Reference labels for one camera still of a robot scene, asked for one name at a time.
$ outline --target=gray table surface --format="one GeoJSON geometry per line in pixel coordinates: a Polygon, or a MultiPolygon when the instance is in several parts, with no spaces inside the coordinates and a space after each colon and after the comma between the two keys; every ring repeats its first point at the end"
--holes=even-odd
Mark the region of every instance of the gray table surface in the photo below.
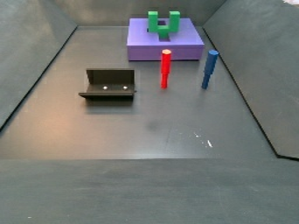
{"type": "Polygon", "coordinates": [[[221,62],[207,91],[204,63],[172,63],[161,91],[159,63],[128,63],[125,39],[78,28],[1,132],[0,221],[296,223],[297,163],[275,158],[221,62]],[[85,103],[86,67],[135,68],[132,105],[85,103]]]}
{"type": "Polygon", "coordinates": [[[127,61],[125,27],[80,27],[0,136],[1,158],[273,158],[219,60],[208,90],[201,61],[127,61]],[[86,68],[133,68],[133,103],[88,103],[86,68]]]}

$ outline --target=green u-shaped block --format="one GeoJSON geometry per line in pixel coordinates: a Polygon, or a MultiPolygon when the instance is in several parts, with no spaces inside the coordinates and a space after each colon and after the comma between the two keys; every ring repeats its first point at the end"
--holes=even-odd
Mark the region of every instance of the green u-shaped block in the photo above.
{"type": "Polygon", "coordinates": [[[159,38],[167,39],[169,32],[177,32],[180,26],[180,12],[169,11],[169,24],[157,24],[157,11],[148,11],[148,31],[157,32],[159,38]]]}

